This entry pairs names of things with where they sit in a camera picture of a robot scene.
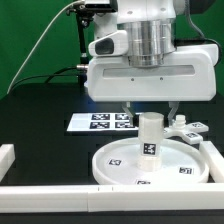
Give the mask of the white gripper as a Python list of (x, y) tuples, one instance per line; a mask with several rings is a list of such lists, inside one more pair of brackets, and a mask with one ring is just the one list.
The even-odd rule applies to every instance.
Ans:
[(135, 68), (125, 57), (94, 58), (87, 71), (88, 94), (95, 101), (123, 102), (131, 125), (135, 112), (130, 102), (170, 101), (172, 125), (178, 101), (209, 101), (215, 96), (218, 57), (217, 45), (204, 44), (180, 46), (158, 67)]

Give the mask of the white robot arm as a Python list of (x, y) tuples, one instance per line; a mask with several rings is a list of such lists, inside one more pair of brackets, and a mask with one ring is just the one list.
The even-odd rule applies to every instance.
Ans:
[(190, 0), (117, 0), (111, 14), (94, 17), (87, 70), (95, 101), (209, 101), (216, 94), (216, 43), (177, 46), (174, 23)]

